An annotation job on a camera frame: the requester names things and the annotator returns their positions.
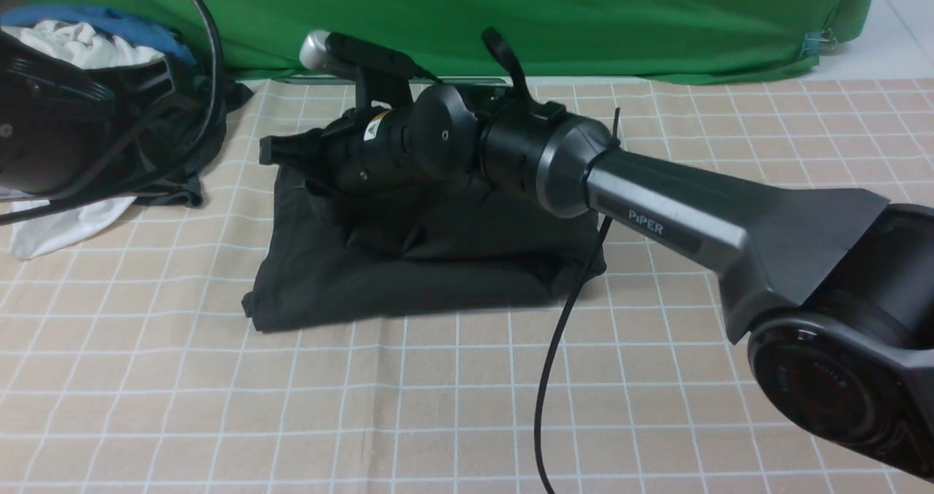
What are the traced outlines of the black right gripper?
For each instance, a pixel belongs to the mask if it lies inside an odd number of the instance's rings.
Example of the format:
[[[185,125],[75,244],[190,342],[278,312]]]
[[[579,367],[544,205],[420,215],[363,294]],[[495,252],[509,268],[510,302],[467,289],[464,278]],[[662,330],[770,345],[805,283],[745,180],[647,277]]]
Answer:
[[[317,190],[363,197],[416,185],[411,107],[350,109],[319,131],[260,139],[260,165],[299,168]]]

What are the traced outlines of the gray right robot arm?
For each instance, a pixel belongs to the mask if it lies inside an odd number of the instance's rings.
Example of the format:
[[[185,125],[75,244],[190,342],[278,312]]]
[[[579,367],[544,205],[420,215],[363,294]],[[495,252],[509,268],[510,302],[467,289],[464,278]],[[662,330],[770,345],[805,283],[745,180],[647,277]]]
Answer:
[[[624,151],[526,90],[432,85],[306,133],[318,188],[480,176],[557,217],[593,210],[717,275],[728,340],[781,414],[932,481],[932,209],[863,188],[785,189]]]

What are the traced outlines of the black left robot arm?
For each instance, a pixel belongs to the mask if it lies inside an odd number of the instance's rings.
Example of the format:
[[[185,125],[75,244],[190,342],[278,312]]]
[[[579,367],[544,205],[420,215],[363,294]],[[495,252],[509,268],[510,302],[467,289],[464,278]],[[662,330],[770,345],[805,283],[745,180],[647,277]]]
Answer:
[[[252,91],[173,55],[81,69],[2,35],[2,198],[172,192],[219,155]]]

